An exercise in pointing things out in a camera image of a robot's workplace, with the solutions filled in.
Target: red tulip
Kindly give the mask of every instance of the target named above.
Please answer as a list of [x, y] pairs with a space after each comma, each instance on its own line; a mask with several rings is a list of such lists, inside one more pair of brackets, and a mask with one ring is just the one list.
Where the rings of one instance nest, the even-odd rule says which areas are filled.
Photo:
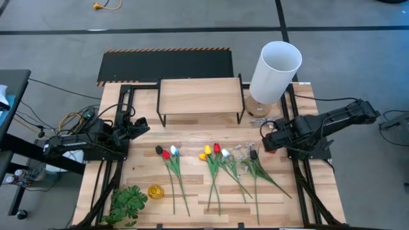
[[166, 160], [168, 160], [169, 158], [171, 158], [171, 154], [170, 154], [168, 151], [166, 151], [166, 150], [164, 150], [164, 151], [162, 152], [162, 156], [163, 156]]
[[215, 153], [220, 153], [220, 144], [215, 143], [215, 144], [213, 145], [213, 151], [214, 151]]

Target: white cylinder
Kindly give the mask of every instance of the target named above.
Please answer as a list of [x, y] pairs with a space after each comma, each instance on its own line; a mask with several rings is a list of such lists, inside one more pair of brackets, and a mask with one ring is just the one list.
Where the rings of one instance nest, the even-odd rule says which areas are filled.
[[276, 103], [298, 68], [300, 51], [287, 42], [270, 42], [261, 50], [250, 84], [250, 94], [259, 103]]

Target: black cable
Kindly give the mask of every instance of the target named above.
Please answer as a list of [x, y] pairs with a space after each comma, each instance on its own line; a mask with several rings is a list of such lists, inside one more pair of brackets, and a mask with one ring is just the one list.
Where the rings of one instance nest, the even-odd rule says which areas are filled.
[[110, 107], [108, 107], [108, 108], [106, 108], [104, 111], [102, 111], [96, 118], [99, 118], [101, 115], [103, 115], [105, 112], [107, 112], [109, 109], [111, 109], [111, 108], [113, 108], [113, 107], [115, 107], [115, 106], [118, 106], [118, 105], [126, 105], [126, 106], [129, 106], [133, 111], [134, 111], [134, 113], [132, 114], [132, 115], [130, 115], [130, 116], [135, 116], [135, 114], [136, 114], [136, 110], [135, 110], [135, 108], [132, 106], [132, 105], [128, 105], [127, 103], [116, 103], [116, 104], [114, 104], [114, 105], [111, 105]]
[[84, 139], [79, 138], [79, 137], [77, 137], [77, 139], [78, 139], [78, 140], [82, 140], [82, 141], [86, 142], [87, 144], [94, 145], [94, 146], [99, 147], [99, 148], [101, 148], [101, 149], [103, 149], [103, 150], [106, 150], [106, 151], [109, 151], [109, 152], [111, 152], [111, 153], [114, 153], [115, 155], [118, 154], [117, 152], [115, 152], [115, 151], [113, 151], [113, 150], [111, 150], [111, 149], [109, 149], [109, 148], [106, 148], [106, 147], [104, 147], [104, 146], [102, 146], [102, 145], [100, 145], [100, 144], [95, 144], [95, 143], [93, 143], [93, 142], [89, 142], [89, 141], [84, 140]]
[[21, 100], [21, 103], [22, 103], [23, 105], [27, 106], [27, 107], [30, 109], [30, 111], [34, 114], [34, 116], [35, 116], [39, 121], [41, 121], [41, 123], [43, 123], [44, 125], [47, 125], [50, 129], [52, 129], [52, 130], [54, 131], [54, 133], [57, 133], [57, 131], [56, 131], [55, 128], [53, 128], [52, 126], [50, 126], [49, 124], [47, 124], [46, 122], [44, 122], [43, 120], [41, 120], [41, 118], [39, 118], [39, 117], [37, 116], [36, 112], [34, 112], [33, 108], [31, 108], [30, 105], [24, 103], [23, 100]]
[[105, 120], [103, 120], [103, 121], [104, 121], [104, 122], [106, 122], [106, 121], [110, 122], [110, 123], [111, 123], [111, 128], [114, 126], [114, 122], [113, 122], [112, 120], [105, 119]]
[[[93, 112], [95, 113], [95, 111], [96, 111], [95, 106], [100, 106], [100, 105], [89, 105], [89, 106], [87, 106], [87, 107], [85, 107], [85, 108], [82, 108], [80, 111], [78, 111], [78, 113], [82, 112], [82, 116], [84, 116], [85, 112], [88, 112], [89, 109], [93, 109]], [[68, 124], [69, 122], [71, 122], [74, 118], [75, 118], [75, 116], [71, 117], [71, 119], [69, 119], [68, 121], [66, 121], [65, 123], [63, 123], [63, 124], [61, 125], [61, 128], [63, 128], [66, 124]]]
[[99, 181], [99, 179], [100, 179], [100, 173], [101, 173], [101, 169], [102, 169], [102, 165], [103, 165], [103, 164], [104, 164], [104, 160], [101, 160], [100, 167], [98, 168], [98, 174], [96, 175], [96, 181], [95, 181], [95, 186], [94, 186], [94, 192], [93, 192], [93, 194], [92, 194], [91, 207], [89, 207], [89, 211], [92, 210], [92, 207], [93, 207], [93, 205], [94, 205], [95, 191], [96, 191], [96, 188], [97, 188], [97, 186], [98, 186], [98, 181]]
[[333, 101], [338, 101], [338, 100], [355, 100], [357, 101], [357, 98], [353, 98], [353, 97], [348, 97], [348, 98], [334, 98], [334, 99], [319, 99], [319, 98], [312, 98], [312, 97], [308, 97], [308, 96], [300, 96], [300, 95], [296, 95], [294, 94], [294, 96], [300, 97], [300, 98], [306, 98], [306, 99], [311, 99], [311, 100], [319, 100], [319, 101], [323, 101], [323, 102], [333, 102]]
[[36, 128], [44, 128], [44, 129], [50, 129], [50, 128], [45, 128], [44, 126], [42, 126], [42, 125], [36, 125], [36, 124], [33, 124], [33, 123], [31, 123], [30, 121], [28, 121], [28, 120], [26, 120], [26, 119], [24, 119], [22, 116], [20, 116], [19, 114], [15, 114], [16, 116], [18, 116], [20, 119], [22, 119], [23, 121], [25, 121], [27, 124], [29, 124], [29, 125], [32, 125], [32, 126], [34, 126], [34, 127], [36, 127]]
[[83, 94], [76, 93], [76, 92], [73, 92], [73, 91], [69, 91], [69, 90], [66, 90], [66, 89], [63, 89], [63, 88], [60, 88], [60, 87], [57, 87], [57, 86], [53, 86], [52, 84], [48, 84], [48, 83], [42, 82], [42, 81], [40, 81], [40, 80], [36, 80], [36, 79], [29, 79], [29, 80], [34, 81], [34, 82], [38, 82], [38, 83], [44, 84], [44, 85], [46, 85], [46, 86], [50, 86], [50, 87], [53, 87], [53, 88], [62, 90], [62, 91], [65, 91], [65, 92], [67, 92], [67, 93], [72, 93], [72, 94], [75, 94], [75, 95], [78, 95], [78, 96], [83, 96], [83, 97], [86, 97], [86, 98], [101, 100], [101, 98], [97, 98], [97, 97], [93, 97], [93, 96], [87, 96], [87, 95], [83, 95]]
[[274, 130], [275, 130], [275, 126], [276, 126], [276, 122], [275, 121], [264, 121], [261, 125], [260, 125], [260, 136], [262, 137], [262, 138], [264, 138], [265, 136], [263, 136], [263, 132], [262, 132], [262, 129], [263, 129], [263, 126], [265, 125], [265, 124], [267, 124], [267, 123], [273, 123], [274, 124], [274, 128], [273, 128], [273, 130], [271, 130], [271, 132], [273, 132]]
[[15, 186], [18, 186], [18, 187], [20, 187], [20, 188], [23, 188], [24, 190], [27, 190], [27, 191], [29, 191], [29, 192], [48, 192], [48, 191], [50, 191], [52, 188], [54, 188], [54, 186], [56, 185], [57, 182], [58, 182], [58, 180], [56, 180], [56, 181], [54, 182], [54, 184], [52, 184], [51, 187], [49, 187], [47, 190], [41, 190], [41, 189], [39, 189], [39, 190], [31, 190], [31, 189], [28, 189], [28, 188], [23, 187], [23, 186], [21, 186], [21, 185], [12, 184], [12, 183], [2, 183], [1, 185], [15, 185]]
[[334, 172], [334, 174], [335, 174], [335, 168], [334, 168], [334, 166], [332, 165], [332, 163], [329, 161], [329, 159], [322, 159], [325, 163], [327, 163], [331, 168], [332, 168], [332, 171]]
[[382, 136], [382, 138], [383, 138], [385, 141], [387, 141], [387, 142], [389, 142], [389, 143], [391, 143], [391, 144], [397, 145], [397, 146], [409, 147], [409, 144], [394, 143], [394, 142], [392, 142], [392, 141], [386, 139], [386, 137], [382, 134], [382, 130], [381, 130], [381, 125], [382, 125], [382, 124], [383, 124], [383, 123], [380, 123], [380, 124], [379, 124], [379, 129], [378, 129], [378, 130], [379, 130], [379, 134]]
[[35, 122], [37, 122], [37, 123], [39, 123], [39, 124], [46, 125], [46, 124], [43, 124], [42, 122], [38, 121], [37, 119], [33, 118], [32, 116], [30, 116], [30, 115], [28, 115], [28, 114], [26, 114], [26, 113], [24, 113], [24, 112], [21, 112], [21, 111], [16, 111], [16, 113], [19, 113], [19, 114], [25, 115], [26, 117], [28, 117], [28, 118], [32, 119], [33, 121], [35, 121]]
[[404, 110], [400, 110], [400, 109], [392, 109], [392, 110], [386, 111], [382, 115], [388, 121], [389, 121], [389, 119], [386, 117], [386, 114], [388, 114], [390, 112], [409, 112], [409, 111], [404, 111]]

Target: wooden shelf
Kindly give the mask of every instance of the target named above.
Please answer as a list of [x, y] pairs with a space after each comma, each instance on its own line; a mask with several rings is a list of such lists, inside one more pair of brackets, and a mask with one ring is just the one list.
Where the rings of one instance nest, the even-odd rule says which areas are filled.
[[163, 115], [242, 111], [237, 77], [171, 79], [160, 83], [159, 113]]

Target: wooden table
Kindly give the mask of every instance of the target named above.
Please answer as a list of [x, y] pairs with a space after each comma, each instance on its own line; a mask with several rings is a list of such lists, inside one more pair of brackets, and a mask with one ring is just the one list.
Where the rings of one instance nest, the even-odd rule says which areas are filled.
[[[298, 95], [314, 96], [311, 85], [297, 83], [293, 85]], [[105, 85], [100, 111], [118, 103], [120, 86], [121, 84], [115, 83]], [[245, 97], [249, 94], [248, 90], [244, 93]], [[220, 171], [216, 181], [220, 192], [221, 216], [217, 214], [217, 200], [214, 195], [210, 209], [207, 211], [206, 205], [212, 179], [206, 162], [200, 161], [198, 154], [204, 152], [205, 144], [213, 145], [218, 142], [222, 148], [227, 148], [234, 155], [240, 156], [241, 153], [233, 151], [233, 148], [237, 144], [245, 146], [246, 142], [255, 142], [256, 146], [260, 144], [259, 129], [251, 126], [252, 118], [247, 113], [244, 114], [241, 125], [236, 123], [235, 114], [174, 115], [168, 117], [167, 126], [164, 128], [156, 114], [156, 102], [157, 90], [138, 89], [136, 91], [133, 102], [136, 116], [132, 120], [146, 117], [151, 130], [131, 141], [128, 159], [123, 164], [120, 187], [137, 185], [147, 193], [148, 187], [155, 183], [162, 186], [166, 194], [161, 200], [148, 200], [145, 209], [139, 213], [137, 227], [156, 227], [158, 223], [162, 223], [164, 227], [237, 227], [239, 222], [244, 222], [245, 227], [303, 226], [293, 168], [284, 148], [279, 149], [276, 154], [265, 153], [263, 148], [260, 148], [259, 157], [263, 167], [292, 196], [290, 199], [269, 182], [258, 180], [260, 226], [257, 225], [255, 202], [246, 197], [248, 203], [243, 203], [238, 185], [224, 171]], [[317, 113], [314, 100], [297, 98], [297, 105], [300, 114]], [[115, 109], [112, 109], [102, 118], [114, 119], [115, 112]], [[273, 105], [268, 116], [282, 117], [281, 106]], [[264, 132], [269, 132], [268, 127], [264, 128]], [[156, 145], [169, 149], [172, 144], [179, 148], [181, 154], [181, 173], [190, 217], [187, 215], [181, 190], [177, 184], [175, 184], [176, 215], [173, 215], [167, 169], [154, 149]], [[311, 160], [310, 163], [318, 197], [335, 218], [344, 222], [344, 213], [332, 169], [322, 160]], [[86, 166], [73, 224], [80, 222], [89, 211], [99, 165], [100, 162], [90, 162]], [[100, 175], [96, 198], [100, 195], [103, 174], [104, 170]], [[254, 193], [254, 180], [250, 174], [242, 175], [242, 184], [250, 193]], [[308, 195], [305, 194], [305, 196], [310, 221], [313, 222], [311, 202]], [[110, 199], [106, 202], [105, 213], [108, 213], [109, 205]]]

